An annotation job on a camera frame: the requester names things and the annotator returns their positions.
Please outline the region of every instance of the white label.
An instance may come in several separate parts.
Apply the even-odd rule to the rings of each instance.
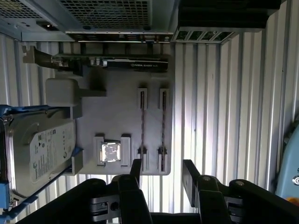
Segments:
[[[67,161],[75,148],[74,124],[68,123],[35,134],[30,143],[30,176],[37,182]]]

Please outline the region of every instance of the ventilation slot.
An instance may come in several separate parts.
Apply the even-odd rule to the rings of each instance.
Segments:
[[[129,41],[139,41],[137,35],[135,35],[135,34],[129,34],[129,35],[127,35],[127,39]]]
[[[41,16],[18,0],[0,0],[0,17],[16,19],[41,18]]]
[[[231,37],[234,32],[217,31],[177,31],[174,35],[176,42],[194,42],[194,43],[222,43]]]
[[[149,26],[148,0],[60,0],[83,26],[130,28]]]

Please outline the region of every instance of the blue object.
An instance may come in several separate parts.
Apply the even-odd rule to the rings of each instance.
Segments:
[[[0,208],[9,208],[9,185],[7,183],[0,183]]]
[[[19,113],[26,113],[26,112],[34,112],[34,111],[44,111],[48,109],[55,109],[57,107],[49,107],[47,105],[40,105],[40,106],[26,106],[26,107],[12,107],[8,105],[0,105],[0,117],[7,116],[11,114],[19,114]],[[72,156],[76,156],[82,149],[79,147],[74,148],[72,152]],[[66,170],[69,170],[70,167],[65,169],[61,172],[56,178],[53,178],[50,182],[48,182],[42,189],[37,191],[33,196],[27,198],[24,202],[18,205],[15,208],[12,208],[8,211],[9,208],[9,184],[7,183],[0,183],[0,208],[4,208],[7,211],[4,211],[2,215],[0,215],[0,224],[4,223],[7,220],[15,219],[29,204],[33,203],[38,197],[38,195],[42,190],[56,181]]]
[[[276,195],[284,199],[299,198],[299,126],[285,147]]]

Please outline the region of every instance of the corrugated metal wall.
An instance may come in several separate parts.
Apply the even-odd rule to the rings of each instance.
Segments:
[[[200,172],[224,184],[244,178],[273,190],[283,136],[299,109],[298,22],[299,2],[289,0],[263,32],[238,35],[221,47],[164,46],[164,53],[173,54],[175,61],[172,170],[169,176],[142,177],[151,211],[193,211],[181,184],[182,159],[192,159]],[[43,104],[44,81],[54,76],[53,70],[23,64],[22,45],[0,36],[1,104]],[[64,49],[70,46],[65,43]],[[54,42],[37,47],[58,52]],[[60,177],[18,218],[91,177],[112,179]]]

